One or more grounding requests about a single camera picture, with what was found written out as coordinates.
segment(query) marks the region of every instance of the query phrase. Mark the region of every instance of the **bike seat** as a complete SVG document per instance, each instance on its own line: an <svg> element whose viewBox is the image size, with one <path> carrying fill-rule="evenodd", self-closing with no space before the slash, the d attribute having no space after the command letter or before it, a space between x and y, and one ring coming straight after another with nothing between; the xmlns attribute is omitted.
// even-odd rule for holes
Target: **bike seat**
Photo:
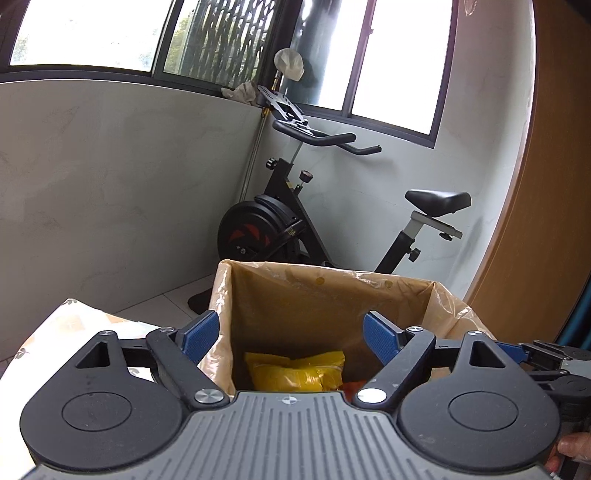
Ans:
<svg viewBox="0 0 591 480"><path fill-rule="evenodd" d="M472 198L468 192L409 190L404 198L429 217L455 213L472 204Z"/></svg>

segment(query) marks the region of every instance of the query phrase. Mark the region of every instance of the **human hand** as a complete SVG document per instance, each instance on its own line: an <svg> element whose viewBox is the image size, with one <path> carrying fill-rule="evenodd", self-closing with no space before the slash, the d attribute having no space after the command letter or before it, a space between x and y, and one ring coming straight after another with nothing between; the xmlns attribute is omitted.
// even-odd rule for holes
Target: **human hand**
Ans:
<svg viewBox="0 0 591 480"><path fill-rule="evenodd" d="M560 468L560 458L556 455L557 452L575 460L591 462L591 433L572 433L562 437L558 446L552 449L550 458L546 462L546 470L549 472L556 472Z"/></svg>

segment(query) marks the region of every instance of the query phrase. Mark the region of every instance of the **yellow bag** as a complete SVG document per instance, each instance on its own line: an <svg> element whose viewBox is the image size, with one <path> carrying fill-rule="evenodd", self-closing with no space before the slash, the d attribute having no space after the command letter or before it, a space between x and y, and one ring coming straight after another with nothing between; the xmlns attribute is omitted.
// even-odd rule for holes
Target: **yellow bag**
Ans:
<svg viewBox="0 0 591 480"><path fill-rule="evenodd" d="M265 392L326 392L343 384L343 352L290 360L267 353L245 353L255 390Z"/></svg>

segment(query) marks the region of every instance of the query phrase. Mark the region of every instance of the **trash bin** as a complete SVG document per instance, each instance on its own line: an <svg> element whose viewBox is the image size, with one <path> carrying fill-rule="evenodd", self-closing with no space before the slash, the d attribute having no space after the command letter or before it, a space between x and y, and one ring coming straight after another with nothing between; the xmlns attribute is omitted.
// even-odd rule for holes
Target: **trash bin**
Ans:
<svg viewBox="0 0 591 480"><path fill-rule="evenodd" d="M344 382L372 378L382 365L363 341L370 310L440 338L461 339L469 330L492 337L438 282L312 265L224 260L209 307L220 317L220 336L199 368L230 395L252 389L245 352L302 358L342 350Z"/></svg>

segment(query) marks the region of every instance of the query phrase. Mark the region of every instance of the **exercise bike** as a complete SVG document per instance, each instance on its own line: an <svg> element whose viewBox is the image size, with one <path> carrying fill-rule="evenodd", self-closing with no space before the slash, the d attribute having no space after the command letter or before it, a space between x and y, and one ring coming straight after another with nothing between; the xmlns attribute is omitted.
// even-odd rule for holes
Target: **exercise bike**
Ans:
<svg viewBox="0 0 591 480"><path fill-rule="evenodd" d="M356 148L353 133L328 135L311 128L300 109L282 93L260 86L264 106L274 116L273 128L300 143L291 161L271 158L267 168L272 170L265 191L254 200L237 203L223 216L217 232L219 258L239 261L272 261L335 267L316 228L308 216L299 194L313 175L302 170L300 183L292 187L288 179L296 156L305 143L315 147L336 146L354 155L372 155L382 151L379 145ZM462 232L438 217L469 207L472 199L468 192L437 192L409 190L404 196L418 210L414 210L406 227L400 231L376 273L391 274L405 255L414 262L421 251L412 248L417 234L427 225L439 230L448 241L462 238ZM207 310L211 290L189 299L189 306L197 313Z"/></svg>

